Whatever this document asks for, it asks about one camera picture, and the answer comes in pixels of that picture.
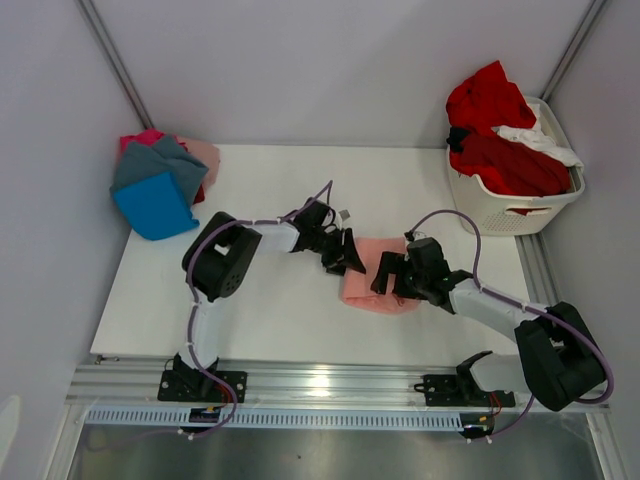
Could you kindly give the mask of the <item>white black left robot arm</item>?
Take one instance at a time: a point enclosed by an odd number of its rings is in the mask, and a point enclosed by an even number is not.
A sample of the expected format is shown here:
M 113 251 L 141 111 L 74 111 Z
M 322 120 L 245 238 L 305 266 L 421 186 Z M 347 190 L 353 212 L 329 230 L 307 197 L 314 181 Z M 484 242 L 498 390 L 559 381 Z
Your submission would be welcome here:
M 319 199 L 309 198 L 275 219 L 239 220 L 220 211 L 196 237 L 182 259 L 193 297 L 186 342 L 172 361 L 180 388 L 192 400 L 206 400 L 215 390 L 225 300 L 240 288 L 254 257 L 304 251 L 318 254 L 329 274 L 366 272 L 353 230 L 343 227 L 336 210 Z

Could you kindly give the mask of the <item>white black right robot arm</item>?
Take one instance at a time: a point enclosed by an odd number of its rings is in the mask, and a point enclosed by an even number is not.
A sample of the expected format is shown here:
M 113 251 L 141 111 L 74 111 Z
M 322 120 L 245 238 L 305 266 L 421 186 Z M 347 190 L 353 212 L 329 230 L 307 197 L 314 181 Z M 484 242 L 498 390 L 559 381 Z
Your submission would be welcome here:
M 452 270 L 433 238 L 409 243 L 404 254 L 383 252 L 371 289 L 427 301 L 516 344 L 514 355 L 486 350 L 457 365 L 455 391 L 467 404 L 478 404 L 494 392 L 519 392 L 560 411 L 573 402 L 587 402 L 587 393 L 611 377 L 575 307 L 566 302 L 527 304 L 492 290 L 471 272 Z

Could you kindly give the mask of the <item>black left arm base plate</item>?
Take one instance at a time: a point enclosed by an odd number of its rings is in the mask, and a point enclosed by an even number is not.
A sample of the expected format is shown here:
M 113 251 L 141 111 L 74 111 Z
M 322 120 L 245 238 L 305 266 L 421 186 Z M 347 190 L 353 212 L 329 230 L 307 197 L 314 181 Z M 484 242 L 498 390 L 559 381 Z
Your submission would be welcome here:
M 157 400 L 175 403 L 232 402 L 230 389 L 239 403 L 246 394 L 248 373 L 245 371 L 219 371 L 217 362 L 208 371 L 228 385 L 224 387 L 195 368 L 191 368 L 179 354 L 165 363 L 157 391 Z

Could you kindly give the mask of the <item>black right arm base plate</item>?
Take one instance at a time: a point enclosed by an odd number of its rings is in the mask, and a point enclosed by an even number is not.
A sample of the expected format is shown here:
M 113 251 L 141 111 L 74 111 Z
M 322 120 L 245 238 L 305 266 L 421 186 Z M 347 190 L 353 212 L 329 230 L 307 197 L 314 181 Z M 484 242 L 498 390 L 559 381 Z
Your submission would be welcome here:
M 482 390 L 470 375 L 426 374 L 413 390 L 431 407 L 507 407 L 516 405 L 515 395 L 501 390 Z

